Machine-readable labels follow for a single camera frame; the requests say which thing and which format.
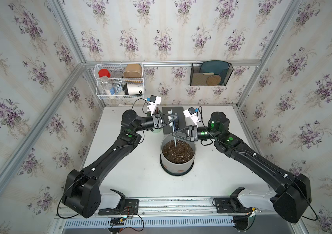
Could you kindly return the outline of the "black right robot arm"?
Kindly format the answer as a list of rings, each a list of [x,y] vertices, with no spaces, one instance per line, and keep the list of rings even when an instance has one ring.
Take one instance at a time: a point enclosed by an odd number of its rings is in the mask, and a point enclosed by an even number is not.
[[[251,170],[272,189],[264,193],[239,187],[229,198],[214,203],[217,211],[248,213],[257,208],[275,211],[284,220],[297,223],[312,202],[309,178],[304,174],[287,172],[255,152],[229,131],[229,124],[223,112],[214,112],[207,126],[189,125],[172,134],[175,138],[190,142],[211,140],[220,153]]]

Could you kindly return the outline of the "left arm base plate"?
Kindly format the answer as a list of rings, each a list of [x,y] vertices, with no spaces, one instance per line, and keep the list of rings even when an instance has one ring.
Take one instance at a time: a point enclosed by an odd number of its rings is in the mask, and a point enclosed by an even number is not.
[[[139,200],[138,199],[125,199],[120,201],[118,206],[114,209],[101,209],[98,215],[136,215],[139,210]]]

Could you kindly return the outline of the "grey ceramic pot with soil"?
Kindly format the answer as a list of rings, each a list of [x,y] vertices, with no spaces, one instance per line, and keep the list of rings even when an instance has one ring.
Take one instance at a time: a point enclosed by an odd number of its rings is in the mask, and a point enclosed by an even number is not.
[[[176,139],[177,147],[174,146],[174,138],[171,134],[164,137],[161,143],[161,155],[168,161],[182,164],[196,156],[196,144],[194,142]]]

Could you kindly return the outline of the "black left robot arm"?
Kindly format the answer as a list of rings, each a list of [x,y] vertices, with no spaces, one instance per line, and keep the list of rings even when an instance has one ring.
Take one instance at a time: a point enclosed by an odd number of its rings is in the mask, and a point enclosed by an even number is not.
[[[121,130],[113,145],[87,167],[80,171],[74,169],[68,174],[60,203],[78,215],[91,217],[101,203],[100,185],[104,178],[141,144],[142,136],[138,132],[162,129],[177,119],[176,114],[157,113],[140,117],[132,109],[123,112]]]

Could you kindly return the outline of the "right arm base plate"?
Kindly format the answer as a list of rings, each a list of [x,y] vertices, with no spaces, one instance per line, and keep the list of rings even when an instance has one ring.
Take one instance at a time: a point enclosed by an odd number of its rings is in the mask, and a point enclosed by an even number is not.
[[[212,204],[216,208],[217,213],[219,214],[251,214],[253,212],[252,208],[246,208],[238,201],[238,199],[232,199],[230,197],[214,198]]]

